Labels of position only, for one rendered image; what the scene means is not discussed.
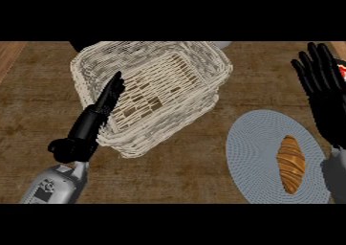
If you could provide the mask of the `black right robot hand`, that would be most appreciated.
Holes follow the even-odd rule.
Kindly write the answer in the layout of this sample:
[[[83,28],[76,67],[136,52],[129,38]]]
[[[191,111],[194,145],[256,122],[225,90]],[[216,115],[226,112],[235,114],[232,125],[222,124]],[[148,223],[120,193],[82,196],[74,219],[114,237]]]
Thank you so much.
[[[328,46],[309,42],[291,64],[320,133],[334,147],[346,149],[346,80]]]

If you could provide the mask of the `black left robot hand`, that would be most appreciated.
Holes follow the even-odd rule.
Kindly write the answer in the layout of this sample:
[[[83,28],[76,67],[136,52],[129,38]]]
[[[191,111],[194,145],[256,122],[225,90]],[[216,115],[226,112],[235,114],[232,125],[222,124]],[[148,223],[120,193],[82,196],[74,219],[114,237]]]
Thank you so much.
[[[91,160],[99,146],[99,130],[108,123],[110,114],[125,89],[122,72],[117,72],[96,102],[83,109],[68,137],[54,140],[48,146],[48,151],[59,163],[68,164],[74,161],[88,162]]]

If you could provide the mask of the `white wicker basket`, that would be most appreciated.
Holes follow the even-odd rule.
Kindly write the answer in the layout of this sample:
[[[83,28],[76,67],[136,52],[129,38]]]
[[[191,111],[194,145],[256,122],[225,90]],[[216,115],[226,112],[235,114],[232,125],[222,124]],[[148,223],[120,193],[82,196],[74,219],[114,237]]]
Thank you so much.
[[[210,41],[101,41],[71,61],[80,104],[93,104],[114,75],[126,90],[98,143],[125,158],[148,150],[207,113],[234,64]]]

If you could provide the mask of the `brown croissant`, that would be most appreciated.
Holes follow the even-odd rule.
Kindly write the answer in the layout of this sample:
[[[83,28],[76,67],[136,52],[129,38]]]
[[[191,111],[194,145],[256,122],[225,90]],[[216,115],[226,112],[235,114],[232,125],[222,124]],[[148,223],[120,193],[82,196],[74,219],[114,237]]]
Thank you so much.
[[[296,194],[305,175],[306,162],[299,141],[291,135],[287,135],[283,139],[277,153],[277,164],[284,190],[289,194]]]

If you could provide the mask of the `round grey placemat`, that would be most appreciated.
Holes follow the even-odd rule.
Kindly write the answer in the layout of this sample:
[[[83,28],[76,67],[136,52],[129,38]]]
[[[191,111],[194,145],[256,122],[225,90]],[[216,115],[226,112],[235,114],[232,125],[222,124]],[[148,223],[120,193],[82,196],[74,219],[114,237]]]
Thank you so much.
[[[286,136],[299,142],[306,170],[294,194],[284,190],[277,161]],[[323,148],[303,127],[286,114],[259,109],[237,119],[226,140],[226,161],[237,188],[252,204],[327,204],[330,191],[321,163]]]

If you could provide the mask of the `black appliance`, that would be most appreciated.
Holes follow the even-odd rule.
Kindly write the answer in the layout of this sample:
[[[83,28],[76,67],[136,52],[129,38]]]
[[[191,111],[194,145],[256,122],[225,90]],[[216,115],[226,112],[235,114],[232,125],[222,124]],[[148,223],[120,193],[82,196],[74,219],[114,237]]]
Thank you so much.
[[[95,44],[98,44],[98,41],[71,41],[71,45],[77,52]]]

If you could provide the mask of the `pale grey round object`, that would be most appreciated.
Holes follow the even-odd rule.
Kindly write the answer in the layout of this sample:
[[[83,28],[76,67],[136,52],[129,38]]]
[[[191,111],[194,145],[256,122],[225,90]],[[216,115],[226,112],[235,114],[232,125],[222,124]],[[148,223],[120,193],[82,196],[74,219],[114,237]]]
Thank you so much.
[[[229,47],[234,41],[212,41],[212,43],[218,46],[219,49]]]

